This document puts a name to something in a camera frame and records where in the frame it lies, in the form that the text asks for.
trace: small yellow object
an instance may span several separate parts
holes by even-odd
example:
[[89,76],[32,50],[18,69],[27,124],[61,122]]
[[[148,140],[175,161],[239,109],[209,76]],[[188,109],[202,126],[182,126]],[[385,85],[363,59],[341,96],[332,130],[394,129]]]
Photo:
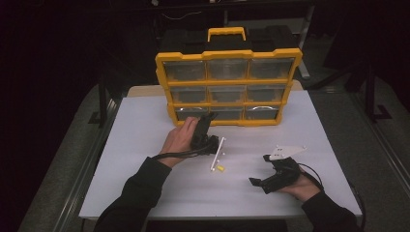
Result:
[[223,166],[221,166],[221,165],[218,165],[218,166],[217,166],[217,170],[219,170],[219,171],[221,171],[221,172],[222,172],[222,171],[224,171],[224,170],[225,170],[225,168],[224,168]]

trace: organizer handle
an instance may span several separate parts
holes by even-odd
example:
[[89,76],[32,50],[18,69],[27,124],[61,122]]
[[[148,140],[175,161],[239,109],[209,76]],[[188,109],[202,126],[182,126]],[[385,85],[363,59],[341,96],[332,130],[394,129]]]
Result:
[[242,39],[244,39],[244,41],[247,39],[245,37],[245,30],[243,27],[221,27],[221,28],[208,29],[208,42],[211,41],[211,36],[235,35],[235,34],[242,34]]

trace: black device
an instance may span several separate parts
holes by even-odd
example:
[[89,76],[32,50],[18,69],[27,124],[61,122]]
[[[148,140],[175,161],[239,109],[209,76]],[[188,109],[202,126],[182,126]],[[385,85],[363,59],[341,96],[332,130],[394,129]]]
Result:
[[201,150],[198,155],[215,154],[220,145],[220,140],[217,136],[208,136],[208,129],[211,126],[211,121],[217,117],[217,113],[211,112],[208,115],[202,115],[196,125],[195,131],[190,141],[190,148],[193,150]]
[[299,165],[304,164],[299,164],[292,158],[270,160],[270,156],[271,155],[265,155],[263,156],[263,159],[267,162],[270,162],[274,166],[274,169],[277,171],[277,173],[265,180],[249,178],[253,186],[261,187],[265,191],[265,193],[268,194],[270,192],[274,192],[287,186],[293,185],[299,179],[300,175],[304,175],[308,177],[315,185],[317,185],[320,190],[324,190],[321,181],[318,182],[310,174],[301,170]]
[[215,136],[208,136],[208,129],[211,126],[211,121],[217,117],[216,113],[209,113],[208,115],[202,115],[196,125],[193,132],[192,139],[190,141],[190,151],[181,153],[165,153],[159,154],[153,157],[154,160],[160,160],[164,158],[191,158],[201,155],[215,154],[218,151],[220,145],[220,139]]

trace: black electronic component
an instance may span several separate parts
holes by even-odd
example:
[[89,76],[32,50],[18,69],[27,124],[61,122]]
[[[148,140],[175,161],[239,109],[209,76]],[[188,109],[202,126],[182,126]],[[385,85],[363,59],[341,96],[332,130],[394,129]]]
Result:
[[293,185],[299,179],[300,175],[304,175],[309,178],[315,185],[317,185],[320,190],[324,190],[322,183],[318,182],[307,172],[302,171],[299,166],[300,164],[294,161],[292,158],[270,160],[270,156],[271,155],[265,155],[263,156],[263,159],[267,162],[270,162],[274,166],[274,169],[277,171],[277,173],[263,181],[260,179],[249,178],[253,186],[262,187],[265,193],[268,194],[270,192],[274,192],[287,186]]
[[191,149],[197,150],[209,145],[210,142],[213,142],[216,143],[215,146],[212,146],[212,151],[207,152],[209,152],[208,154],[214,154],[217,152],[219,146],[218,138],[216,141],[215,138],[211,139],[212,136],[208,136],[208,129],[211,126],[211,121],[214,120],[216,117],[217,114],[214,112],[211,112],[208,115],[201,116],[198,124],[196,125],[195,132],[193,133],[192,140],[190,141]]

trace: right hand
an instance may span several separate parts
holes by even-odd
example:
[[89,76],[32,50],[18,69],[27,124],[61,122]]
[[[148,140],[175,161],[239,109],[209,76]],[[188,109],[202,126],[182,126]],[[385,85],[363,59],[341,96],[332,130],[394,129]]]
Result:
[[289,193],[302,202],[305,202],[319,193],[320,189],[308,177],[300,175],[299,179],[293,185],[281,188],[279,191]]

